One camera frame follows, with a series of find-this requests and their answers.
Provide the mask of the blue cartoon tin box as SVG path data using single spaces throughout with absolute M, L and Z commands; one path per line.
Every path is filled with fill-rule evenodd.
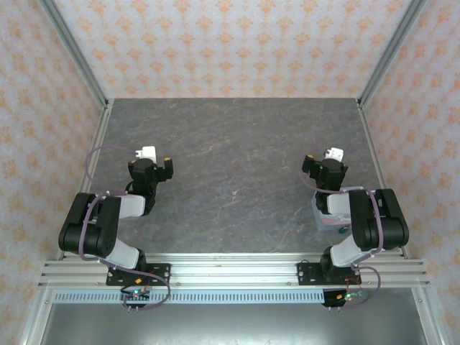
M 349 191 L 355 187 L 341 188 L 343 193 L 327 194 L 315 192 L 311 204 L 319 231 L 344 232 L 351 226 Z

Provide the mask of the small circuit board with LEDs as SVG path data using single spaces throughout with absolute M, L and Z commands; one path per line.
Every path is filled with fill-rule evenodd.
M 120 289 L 121 299 L 123 301 L 148 301 L 150 300 L 150 292 L 145 288 L 135 287 L 129 289 L 128 287 L 122 287 Z
M 324 290 L 324 302 L 322 305 L 326 308 L 341 308 L 345 304 L 355 298 L 364 296 L 362 290 L 347 291 L 345 289 Z

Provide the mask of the grey metal sheet panel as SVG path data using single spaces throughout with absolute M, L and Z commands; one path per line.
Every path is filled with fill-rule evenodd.
M 354 310 L 320 305 L 52 307 L 42 345 L 427 345 L 418 313 L 383 298 Z

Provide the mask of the right aluminium side rail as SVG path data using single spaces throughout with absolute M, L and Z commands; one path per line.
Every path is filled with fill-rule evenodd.
M 379 186 L 381 188 L 386 188 L 387 187 L 386 182 L 385 182 L 385 179 L 384 179 L 383 174 L 382 174 L 382 169 L 380 167 L 380 162 L 379 162 L 378 157 L 377 157 L 377 152 L 376 152 L 376 149 L 375 149 L 374 142 L 372 140 L 372 135 L 371 135 L 371 132 L 369 130 L 369 125 L 368 125 L 364 110 L 359 104 L 357 105 L 357 107 L 358 107 L 360 119 L 362 121 L 362 126 L 364 128 L 364 133 L 365 133 L 366 138 L 367 138 L 367 143 L 369 145 L 369 150 L 370 150 L 370 153 L 371 153 L 371 156 L 372 156 L 372 161 L 373 161 L 374 168 L 375 168 L 377 178 L 378 178 L 378 181 L 379 181 Z

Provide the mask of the aluminium side rail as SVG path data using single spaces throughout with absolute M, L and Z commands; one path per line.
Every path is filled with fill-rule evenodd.
M 96 147 L 101 146 L 104 143 L 104 137 L 106 130 L 109 124 L 109 119 L 114 105 L 114 98 L 110 98 L 108 103 L 102 108 L 101 114 L 98 120 L 95 134 L 93 136 L 93 141 L 90 146 L 90 151 L 94 150 Z M 95 173 L 98 157 L 100 152 L 97 150 L 90 154 L 89 158 L 85 158 L 83 161 L 83 176 L 80 181 L 80 186 L 78 192 L 88 192 L 93 185 L 91 179 Z
M 365 133 L 366 138 L 367 138 L 367 143 L 369 145 L 369 150 L 370 150 L 370 153 L 371 153 L 371 156 L 372 156 L 372 161 L 373 161 L 374 168 L 375 168 L 377 178 L 378 178 L 378 181 L 379 181 L 379 186 L 381 188 L 386 188 L 387 187 L 386 182 L 385 182 L 385 179 L 384 179 L 383 174 L 382 174 L 382 169 L 380 167 L 380 162 L 379 162 L 378 157 L 377 157 L 377 152 L 376 152 L 376 149 L 375 149 L 374 142 L 372 140 L 372 135 L 371 135 L 371 132 L 369 130 L 369 125 L 368 125 L 364 110 L 359 104 L 357 105 L 357 107 L 358 107 L 360 119 L 362 121 L 362 126 L 364 128 L 364 133 Z

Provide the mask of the left aluminium side rail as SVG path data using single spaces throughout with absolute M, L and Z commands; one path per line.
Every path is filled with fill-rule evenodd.
M 94 150 L 96 147 L 101 146 L 104 143 L 104 137 L 106 130 L 109 124 L 109 119 L 114 105 L 114 98 L 110 98 L 108 103 L 102 108 L 101 114 L 98 120 L 95 134 L 93 136 L 93 141 L 90 146 L 90 151 Z M 100 152 L 97 150 L 90 154 L 89 158 L 85 158 L 83 161 L 83 176 L 80 181 L 80 186 L 78 192 L 88 192 L 93 185 L 91 179 L 95 173 L 98 157 Z

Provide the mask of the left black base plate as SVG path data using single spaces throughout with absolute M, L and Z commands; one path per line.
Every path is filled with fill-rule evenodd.
M 166 281 L 170 281 L 170 264 L 147 263 L 147 272 L 157 275 Z M 144 275 L 135 275 L 122 270 L 109 268 L 106 276 L 106 285 L 108 286 L 161 286 L 163 285 L 158 279 L 146 277 Z

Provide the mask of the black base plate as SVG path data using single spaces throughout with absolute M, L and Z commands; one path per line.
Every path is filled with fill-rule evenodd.
M 170 264 L 147 263 L 147 272 L 157 275 L 166 281 L 170 281 Z M 163 285 L 158 279 L 146 277 L 144 275 L 135 275 L 122 270 L 109 268 L 106 276 L 106 285 L 108 286 L 161 286 Z
M 324 268 L 317 262 L 297 263 L 299 285 L 360 285 L 362 280 L 350 267 L 330 266 Z

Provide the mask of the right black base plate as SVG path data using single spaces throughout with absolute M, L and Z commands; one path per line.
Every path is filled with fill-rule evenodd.
M 317 262 L 297 263 L 299 285 L 360 285 L 362 280 L 350 267 L 330 266 L 324 268 Z

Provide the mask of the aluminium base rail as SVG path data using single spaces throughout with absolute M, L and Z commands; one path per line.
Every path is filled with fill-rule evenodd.
M 178 289 L 297 289 L 297 264 L 318 262 L 319 253 L 234 253 L 234 254 L 147 254 L 149 263 L 172 266 L 170 284 Z M 428 287 L 426 265 L 421 259 L 406 259 L 400 250 L 382 252 L 361 265 L 362 285 L 374 288 Z M 97 262 L 84 262 L 66 254 L 60 260 L 45 263 L 39 278 L 41 288 L 106 287 L 108 270 Z

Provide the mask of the right aluminium frame post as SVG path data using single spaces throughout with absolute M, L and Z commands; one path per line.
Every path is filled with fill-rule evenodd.
M 362 91 L 360 97 L 356 99 L 357 105 L 360 109 L 365 109 L 366 105 L 372 100 L 374 93 L 376 92 L 379 84 L 382 82 L 382 79 L 402 47 L 405 38 L 412 29 L 415 21 L 418 19 L 426 2 L 427 0 L 410 0 L 407 9 L 387 43 L 382 56 L 372 71 L 364 90 Z

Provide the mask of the aluminium frame post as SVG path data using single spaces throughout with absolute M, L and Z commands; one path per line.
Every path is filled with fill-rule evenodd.
M 65 22 L 60 10 L 58 9 L 55 0 L 37 0 L 42 7 L 44 13 L 47 15 L 51 24 L 55 28 L 60 41 L 64 45 L 68 54 L 72 58 L 78 72 L 83 77 L 86 85 L 88 86 L 92 96 L 101 108 L 106 108 L 109 100 L 105 96 L 102 87 L 99 85 L 93 71 L 91 70 L 88 61 L 86 60 L 82 50 L 80 49 L 76 38 L 70 31 L 69 26 Z
M 418 19 L 426 2 L 427 0 L 410 0 L 407 9 L 387 43 L 382 56 L 372 71 L 364 90 L 362 91 L 360 97 L 356 99 L 357 105 L 360 109 L 365 109 L 366 105 L 372 100 L 374 93 L 376 92 L 379 84 L 382 82 L 382 79 L 402 47 L 405 38 L 412 29 L 415 21 Z

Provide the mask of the left aluminium frame post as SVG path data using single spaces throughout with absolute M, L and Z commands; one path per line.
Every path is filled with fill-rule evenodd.
M 72 58 L 78 72 L 83 77 L 86 85 L 88 86 L 92 96 L 101 108 L 106 108 L 109 100 L 105 96 L 102 87 L 99 85 L 93 71 L 91 70 L 88 61 L 86 60 L 82 50 L 80 49 L 76 38 L 70 31 L 69 26 L 65 22 L 60 10 L 58 9 L 55 0 L 37 0 L 42 7 L 44 13 L 47 15 L 51 24 L 55 28 L 60 41 L 64 45 L 68 54 Z

